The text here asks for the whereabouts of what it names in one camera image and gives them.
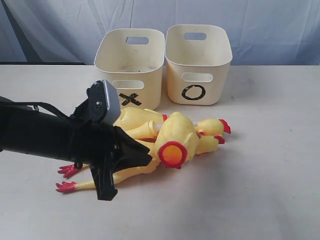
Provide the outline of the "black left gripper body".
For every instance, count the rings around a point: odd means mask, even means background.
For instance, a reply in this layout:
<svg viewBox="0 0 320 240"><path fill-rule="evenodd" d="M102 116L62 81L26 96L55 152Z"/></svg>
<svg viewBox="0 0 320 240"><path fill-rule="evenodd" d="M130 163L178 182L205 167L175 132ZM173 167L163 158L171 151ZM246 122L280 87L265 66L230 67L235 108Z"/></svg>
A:
<svg viewBox="0 0 320 240"><path fill-rule="evenodd" d="M67 167L67 174L74 175L89 165L96 166L115 152L117 142L113 123L120 116L118 104L109 106L102 100L85 100L70 116L76 127L72 129L69 150L73 164Z"/></svg>

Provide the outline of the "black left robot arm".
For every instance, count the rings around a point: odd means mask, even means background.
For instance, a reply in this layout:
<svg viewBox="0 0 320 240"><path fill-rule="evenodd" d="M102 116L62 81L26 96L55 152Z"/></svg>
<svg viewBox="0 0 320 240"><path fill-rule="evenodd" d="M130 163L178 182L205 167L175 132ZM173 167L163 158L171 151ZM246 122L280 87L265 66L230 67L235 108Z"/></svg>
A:
<svg viewBox="0 0 320 240"><path fill-rule="evenodd" d="M44 102L0 102L0 148L4 151L88 164L97 198L117 194L113 174L147 166L149 148L108 120L105 100L86 99L67 116Z"/></svg>

